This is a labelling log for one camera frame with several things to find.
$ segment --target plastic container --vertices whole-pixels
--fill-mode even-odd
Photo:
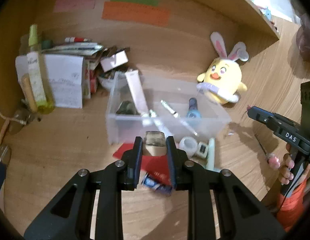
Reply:
[[[213,99],[198,93],[196,84],[181,80],[166,79],[153,75],[140,76],[148,109],[156,112],[156,118],[141,117],[139,115],[116,114],[119,105],[124,100],[133,100],[124,73],[116,72],[113,87],[110,92],[106,109],[106,128],[108,142],[133,143],[136,136],[145,135],[146,131],[158,131],[154,120],[158,119],[174,134],[176,142],[185,136],[191,136],[197,141],[207,142],[216,137],[217,133],[231,121],[225,109]],[[198,111],[201,118],[187,118],[190,98],[197,99]],[[174,118],[161,104],[166,101],[177,111],[181,118]],[[198,133],[195,136],[180,120],[187,121]]]

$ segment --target red marker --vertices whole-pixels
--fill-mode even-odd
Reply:
[[[85,39],[85,38],[77,38],[77,37],[70,37],[70,38],[65,38],[65,42],[85,42],[85,41],[90,41],[90,39]]]

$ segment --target plush toy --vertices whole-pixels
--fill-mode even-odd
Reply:
[[[227,56],[224,40],[219,33],[213,32],[211,41],[219,57],[214,59],[206,73],[197,77],[197,81],[202,82],[197,88],[204,90],[206,95],[211,94],[220,104],[236,103],[239,96],[234,93],[247,90],[246,85],[241,82],[241,69],[235,62],[238,59],[241,61],[249,59],[246,46],[243,42],[238,42]]]

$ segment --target black cable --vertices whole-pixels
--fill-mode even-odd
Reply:
[[[275,212],[275,215],[277,215],[277,213],[281,210],[286,198],[287,198],[287,194],[291,191],[292,188],[295,187],[296,183],[300,180],[300,178],[302,177],[302,175],[304,174],[306,168],[303,170],[303,172],[299,175],[298,179],[290,186],[289,190],[286,192],[285,196],[284,196],[284,200],[282,201],[282,204],[280,205],[279,209]]]

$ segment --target yellow spray bottle cap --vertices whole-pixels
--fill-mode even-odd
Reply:
[[[28,46],[34,46],[38,43],[37,24],[33,24],[29,29]]]

